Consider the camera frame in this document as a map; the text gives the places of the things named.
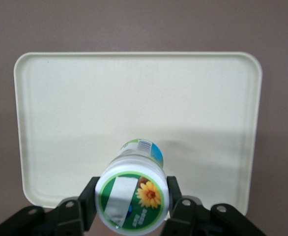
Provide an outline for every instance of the plastic tray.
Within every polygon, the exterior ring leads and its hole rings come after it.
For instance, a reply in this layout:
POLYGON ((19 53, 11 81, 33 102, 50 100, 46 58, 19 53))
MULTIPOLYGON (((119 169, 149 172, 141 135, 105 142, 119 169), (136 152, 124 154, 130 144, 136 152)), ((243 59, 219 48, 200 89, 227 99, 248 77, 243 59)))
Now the plastic tray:
POLYGON ((23 188, 55 207, 149 139, 164 171, 205 207, 246 213, 261 85, 251 55, 28 53, 14 68, 23 188))

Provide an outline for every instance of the sunflower image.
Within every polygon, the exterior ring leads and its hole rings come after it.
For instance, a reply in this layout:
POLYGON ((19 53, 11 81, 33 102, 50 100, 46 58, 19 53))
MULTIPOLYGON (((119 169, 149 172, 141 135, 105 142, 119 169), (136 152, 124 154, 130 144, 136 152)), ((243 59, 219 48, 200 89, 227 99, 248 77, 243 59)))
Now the sunflower image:
POLYGON ((151 181, 141 183, 136 195, 140 199, 139 204, 141 204, 141 207, 152 207, 154 209, 161 204, 160 194, 151 181))

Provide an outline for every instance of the green label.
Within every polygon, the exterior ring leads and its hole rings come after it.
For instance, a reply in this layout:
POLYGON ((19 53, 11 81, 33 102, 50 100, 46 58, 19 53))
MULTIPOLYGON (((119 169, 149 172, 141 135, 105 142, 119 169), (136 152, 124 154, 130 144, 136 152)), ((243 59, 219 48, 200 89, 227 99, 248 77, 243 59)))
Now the green label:
POLYGON ((113 176, 109 179, 100 192, 99 200, 101 210, 107 220, 117 228, 121 227, 127 231, 143 230, 153 225, 160 217, 164 205, 163 194, 159 186, 148 177, 134 172, 120 173, 118 176, 113 176), (131 192, 130 194, 129 192, 124 195, 123 188, 125 186, 121 183, 121 179, 123 180, 123 178, 120 177, 125 177, 126 181, 132 179, 133 183, 135 183, 134 191, 131 187, 133 193, 131 192), (117 186, 117 183, 115 184, 117 178, 120 178, 119 185, 121 186, 117 186), (110 200, 110 198, 113 198, 113 195, 116 196, 117 191, 119 193, 119 188, 121 188, 120 197, 123 198, 123 196, 129 195, 130 200, 115 207, 109 202, 113 202, 114 199, 110 200), (123 219, 118 219, 120 223, 116 222, 117 217, 112 212, 117 216, 120 216, 121 214, 119 213, 122 212, 123 219))

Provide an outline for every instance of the barcode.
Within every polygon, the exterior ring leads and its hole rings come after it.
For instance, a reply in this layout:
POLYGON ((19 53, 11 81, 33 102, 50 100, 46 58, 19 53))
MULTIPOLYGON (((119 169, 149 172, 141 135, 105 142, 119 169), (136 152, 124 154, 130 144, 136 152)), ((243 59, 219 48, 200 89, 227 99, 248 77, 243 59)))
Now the barcode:
POLYGON ((138 150, 140 151, 146 151, 146 152, 150 152, 152 148, 152 143, 145 141, 145 140, 140 140, 139 144, 138 144, 138 150))

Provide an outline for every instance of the gray wall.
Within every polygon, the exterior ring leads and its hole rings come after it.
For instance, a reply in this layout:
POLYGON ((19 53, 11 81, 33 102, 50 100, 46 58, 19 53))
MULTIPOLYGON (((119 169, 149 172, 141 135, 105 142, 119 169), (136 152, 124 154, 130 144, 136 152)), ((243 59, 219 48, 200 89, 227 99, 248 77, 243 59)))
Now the gray wall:
MULTIPOLYGON (((288 1, 0 1, 0 222, 29 205, 13 66, 33 51, 245 51, 257 57, 263 82, 247 217, 269 236, 288 235, 288 1)), ((87 235, 114 234, 97 218, 87 235)))

